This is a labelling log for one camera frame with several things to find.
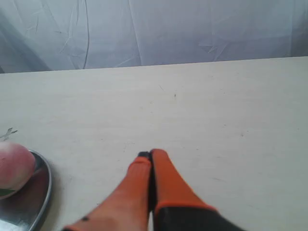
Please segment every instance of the table surface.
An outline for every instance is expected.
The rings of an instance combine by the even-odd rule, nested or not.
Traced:
[[[0,132],[52,165],[43,231],[100,203],[139,151],[168,151],[249,231],[308,226],[308,57],[0,75]]]

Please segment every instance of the metal plate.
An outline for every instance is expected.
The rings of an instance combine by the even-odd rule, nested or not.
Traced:
[[[0,200],[0,231],[32,231],[41,220],[51,196],[51,169],[46,159],[30,150],[36,160],[33,176],[14,195]]]

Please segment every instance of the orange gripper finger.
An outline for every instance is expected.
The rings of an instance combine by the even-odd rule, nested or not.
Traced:
[[[118,187],[92,212],[63,231],[146,231],[151,162],[137,157]]]
[[[157,205],[154,214],[164,207],[194,207],[216,211],[204,203],[182,179],[168,154],[161,149],[151,151],[156,182]]]

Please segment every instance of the white cloth backdrop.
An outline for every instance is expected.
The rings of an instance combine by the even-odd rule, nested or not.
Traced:
[[[308,0],[2,0],[0,72],[308,55]]]

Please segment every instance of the wrinkled fabric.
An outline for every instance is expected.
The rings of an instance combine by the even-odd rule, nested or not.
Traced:
[[[0,72],[308,55],[308,0],[6,0]]]

